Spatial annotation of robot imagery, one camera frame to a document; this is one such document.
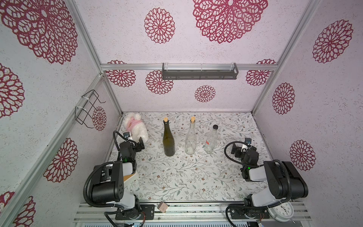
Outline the clear bottle with red label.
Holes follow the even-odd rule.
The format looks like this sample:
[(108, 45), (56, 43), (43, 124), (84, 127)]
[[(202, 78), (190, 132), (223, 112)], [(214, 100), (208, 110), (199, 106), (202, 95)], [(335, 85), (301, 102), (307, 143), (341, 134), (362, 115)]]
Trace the clear bottle with red label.
[(211, 154), (216, 147), (218, 141), (218, 129), (219, 126), (217, 124), (213, 125), (212, 130), (207, 135), (205, 145), (203, 148), (207, 154)]

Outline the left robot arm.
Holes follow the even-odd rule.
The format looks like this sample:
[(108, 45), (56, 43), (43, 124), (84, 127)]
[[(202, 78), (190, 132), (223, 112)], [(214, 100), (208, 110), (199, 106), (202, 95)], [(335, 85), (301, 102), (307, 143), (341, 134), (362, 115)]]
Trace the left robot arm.
[(125, 218), (137, 218), (142, 209), (137, 196), (124, 189), (124, 177), (136, 173), (136, 153), (145, 146), (142, 138), (137, 142), (128, 140), (116, 146), (118, 156), (115, 161), (109, 161), (95, 166), (88, 176), (83, 196), (86, 203), (92, 207), (115, 207), (117, 213)]

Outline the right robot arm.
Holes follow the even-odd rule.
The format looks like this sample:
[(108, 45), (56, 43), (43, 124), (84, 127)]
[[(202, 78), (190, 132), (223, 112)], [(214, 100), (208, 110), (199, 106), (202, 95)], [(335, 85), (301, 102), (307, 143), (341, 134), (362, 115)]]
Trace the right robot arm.
[(258, 165), (259, 153), (249, 143), (234, 141), (224, 148), (225, 156), (242, 166), (242, 177), (247, 182), (264, 182), (264, 190), (248, 195), (243, 204), (230, 205), (229, 209), (245, 213), (264, 213), (291, 200), (305, 198), (309, 190), (292, 162), (272, 160)]

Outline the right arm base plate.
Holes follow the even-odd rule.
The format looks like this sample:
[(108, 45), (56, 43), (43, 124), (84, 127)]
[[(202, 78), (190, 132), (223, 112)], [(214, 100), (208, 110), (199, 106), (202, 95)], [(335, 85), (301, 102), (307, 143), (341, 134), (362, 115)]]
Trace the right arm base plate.
[(256, 207), (246, 208), (242, 204), (229, 205), (229, 212), (232, 219), (265, 219), (270, 218), (267, 210)]

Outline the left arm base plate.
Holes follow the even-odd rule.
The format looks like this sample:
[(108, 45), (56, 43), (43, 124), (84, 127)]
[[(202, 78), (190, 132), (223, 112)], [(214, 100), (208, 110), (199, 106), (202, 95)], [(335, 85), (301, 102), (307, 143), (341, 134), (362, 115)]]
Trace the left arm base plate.
[(142, 204), (139, 207), (135, 207), (130, 210), (121, 211), (116, 214), (116, 220), (143, 220), (144, 214), (146, 215), (146, 220), (153, 220), (155, 214), (155, 205), (152, 204)]

